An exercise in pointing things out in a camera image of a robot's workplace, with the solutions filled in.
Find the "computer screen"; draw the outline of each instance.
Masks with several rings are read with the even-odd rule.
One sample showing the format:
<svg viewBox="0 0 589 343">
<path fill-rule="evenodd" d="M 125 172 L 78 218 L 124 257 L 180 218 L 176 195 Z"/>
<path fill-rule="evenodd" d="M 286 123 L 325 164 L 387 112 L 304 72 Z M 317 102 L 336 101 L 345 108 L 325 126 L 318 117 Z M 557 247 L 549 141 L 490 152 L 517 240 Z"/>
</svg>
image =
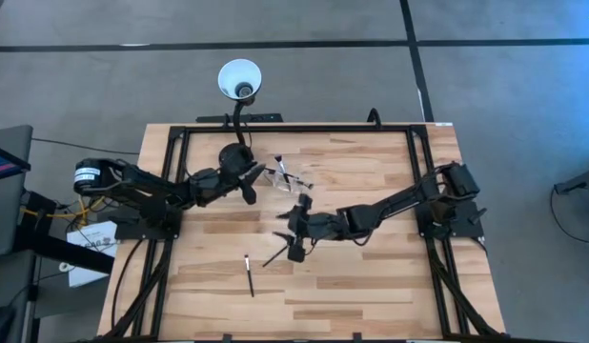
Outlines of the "computer screen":
<svg viewBox="0 0 589 343">
<path fill-rule="evenodd" d="M 30 164 L 0 149 L 0 179 L 30 170 Z"/>
</svg>

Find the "white paper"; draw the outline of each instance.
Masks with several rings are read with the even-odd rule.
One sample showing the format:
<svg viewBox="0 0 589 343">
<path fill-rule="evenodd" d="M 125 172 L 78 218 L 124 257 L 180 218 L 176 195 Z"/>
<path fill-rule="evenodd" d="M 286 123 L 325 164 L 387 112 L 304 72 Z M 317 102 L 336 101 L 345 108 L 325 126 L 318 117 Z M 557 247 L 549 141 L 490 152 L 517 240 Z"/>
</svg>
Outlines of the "white paper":
<svg viewBox="0 0 589 343">
<path fill-rule="evenodd" d="M 95 251 L 101 251 L 102 253 L 114 257 L 116 255 L 116 240 L 114 239 L 115 231 L 116 224 L 107 221 L 86 226 L 82 228 L 80 232 L 68 232 L 67 240 L 68 243 L 87 247 L 88 249 Z M 68 272 L 71 288 L 86 285 L 106 276 L 108 275 L 105 273 L 90 271 L 80 267 L 74 268 Z"/>
</svg>

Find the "concrete floor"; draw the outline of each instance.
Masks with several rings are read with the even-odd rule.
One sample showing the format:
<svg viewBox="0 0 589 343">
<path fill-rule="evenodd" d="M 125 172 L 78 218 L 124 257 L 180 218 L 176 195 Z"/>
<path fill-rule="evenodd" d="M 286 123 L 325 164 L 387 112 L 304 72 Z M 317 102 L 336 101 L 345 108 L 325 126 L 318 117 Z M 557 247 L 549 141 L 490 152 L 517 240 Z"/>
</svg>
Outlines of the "concrete floor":
<svg viewBox="0 0 589 343">
<path fill-rule="evenodd" d="M 410 3 L 418 40 L 589 38 L 589 1 Z M 6 0 L 0 9 L 0 46 L 323 39 L 406 39 L 399 2 Z M 548 206 L 553 184 L 589 169 L 589 46 L 419 50 L 434 118 L 455 123 L 489 209 L 483 223 L 508 332 L 589 342 L 589 245 L 560 232 Z M 0 52 L 0 128 L 31 124 L 37 137 L 136 151 L 147 123 L 231 111 L 215 78 L 236 57 L 263 71 L 250 112 L 360 121 L 376 107 L 384 121 L 423 120 L 406 47 Z M 27 187 L 72 200 L 74 164 L 103 155 L 35 142 Z M 589 239 L 584 193 L 558 198 L 556 210 Z M 95 332 L 106 284 L 64 284 L 43 284 L 42 314 L 69 313 L 42 320 L 41 342 Z"/>
</svg>

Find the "wooden tabletop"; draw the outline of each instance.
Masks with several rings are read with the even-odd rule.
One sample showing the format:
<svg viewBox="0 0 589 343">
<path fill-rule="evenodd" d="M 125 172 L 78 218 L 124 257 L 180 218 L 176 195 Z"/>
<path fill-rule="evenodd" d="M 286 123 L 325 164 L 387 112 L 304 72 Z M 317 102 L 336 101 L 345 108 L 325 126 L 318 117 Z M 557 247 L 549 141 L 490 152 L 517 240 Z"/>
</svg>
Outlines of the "wooden tabletop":
<svg viewBox="0 0 589 343">
<path fill-rule="evenodd" d="M 161 173 L 169 127 L 147 127 L 138 163 L 143 170 Z M 452 126 L 429 124 L 428 133 L 435 165 L 461 159 Z M 233 133 L 193 134 L 188 170 L 216 168 L 218 152 L 234 140 Z M 375 203 L 413 184 L 407 142 L 399 132 L 254 133 L 253 152 L 256 160 L 273 168 L 273 156 L 281 153 L 288 172 L 315 183 L 311 212 Z M 288 261 L 284 254 L 263 269 L 284 246 L 272 232 L 288 232 L 287 223 L 275 216 L 288 211 L 296 195 L 262 178 L 254 184 L 255 205 L 246 205 L 240 192 L 232 192 L 205 209 L 185 212 L 173 246 L 161 339 L 220 339 L 223 333 L 234 339 L 348 339 L 353 332 L 365 338 L 440 337 L 426 248 L 413 211 L 384 221 L 365 247 L 321 241 L 304 263 Z M 471 239 L 452 242 L 462 290 L 487 322 L 503 331 L 485 253 Z M 133 244 L 118 248 L 98 334 L 110 329 L 114 287 Z M 117 317 L 137 295 L 145 253 L 146 242 L 126 271 Z M 453 302 L 446 294 L 456 332 Z M 149 331 L 152 304 L 153 296 L 143 333 Z"/>
</svg>

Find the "white lamp shade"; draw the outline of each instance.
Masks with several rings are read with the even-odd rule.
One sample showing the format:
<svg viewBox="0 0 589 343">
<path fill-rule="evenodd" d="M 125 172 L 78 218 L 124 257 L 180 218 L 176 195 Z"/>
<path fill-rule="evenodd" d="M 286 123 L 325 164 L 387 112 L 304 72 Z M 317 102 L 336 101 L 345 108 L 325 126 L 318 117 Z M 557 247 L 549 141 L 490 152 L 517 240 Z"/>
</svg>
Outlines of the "white lamp shade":
<svg viewBox="0 0 589 343">
<path fill-rule="evenodd" d="M 241 101 L 254 97 L 260 89 L 262 76 L 258 66 L 247 59 L 235 59 L 218 73 L 218 87 L 230 99 Z M 242 87 L 252 91 L 238 94 Z"/>
</svg>

